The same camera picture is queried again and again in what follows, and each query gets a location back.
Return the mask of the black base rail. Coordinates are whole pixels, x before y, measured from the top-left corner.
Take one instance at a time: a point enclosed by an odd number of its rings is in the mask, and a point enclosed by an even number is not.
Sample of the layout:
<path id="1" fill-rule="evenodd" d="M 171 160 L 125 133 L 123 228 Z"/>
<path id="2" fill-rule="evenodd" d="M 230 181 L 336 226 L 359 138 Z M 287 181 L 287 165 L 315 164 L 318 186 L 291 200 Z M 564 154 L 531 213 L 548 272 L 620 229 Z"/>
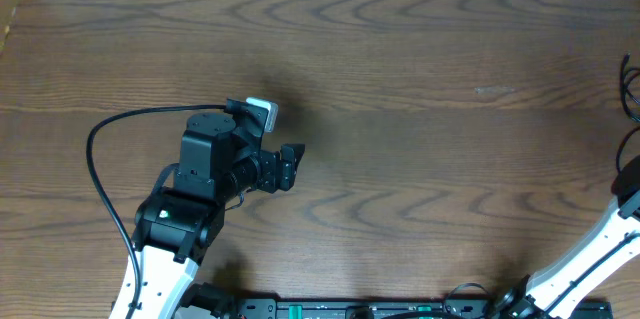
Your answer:
<path id="1" fill-rule="evenodd" d="M 179 319 L 353 319 L 395 318 L 545 318 L 537 309 L 514 305 L 499 310 L 481 296 L 449 294 L 420 300 L 286 300 L 277 296 L 234 296 L 210 284 L 188 289 L 173 316 Z"/>

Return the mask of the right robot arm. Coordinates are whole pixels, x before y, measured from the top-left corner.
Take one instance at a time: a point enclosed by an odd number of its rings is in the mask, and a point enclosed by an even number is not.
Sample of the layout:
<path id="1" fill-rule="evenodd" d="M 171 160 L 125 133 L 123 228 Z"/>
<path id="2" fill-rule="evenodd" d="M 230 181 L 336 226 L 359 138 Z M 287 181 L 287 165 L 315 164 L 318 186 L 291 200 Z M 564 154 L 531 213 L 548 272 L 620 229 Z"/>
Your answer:
<path id="1" fill-rule="evenodd" d="M 611 274 L 639 255 L 639 159 L 615 178 L 599 221 L 567 253 L 499 297 L 491 318 L 568 318 Z"/>

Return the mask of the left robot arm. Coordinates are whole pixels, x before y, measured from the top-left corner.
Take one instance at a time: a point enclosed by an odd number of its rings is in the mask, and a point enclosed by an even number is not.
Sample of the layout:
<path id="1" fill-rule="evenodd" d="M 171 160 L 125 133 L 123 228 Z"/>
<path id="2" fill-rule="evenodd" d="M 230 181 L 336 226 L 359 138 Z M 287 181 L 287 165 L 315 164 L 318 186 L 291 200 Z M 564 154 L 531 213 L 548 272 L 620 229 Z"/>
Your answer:
<path id="1" fill-rule="evenodd" d="M 134 256 L 111 317 L 173 317 L 224 225 L 228 202 L 248 190 L 293 187 L 305 147 L 263 150 L 266 116 L 253 107 L 188 119 L 178 163 L 162 172 L 136 212 Z"/>

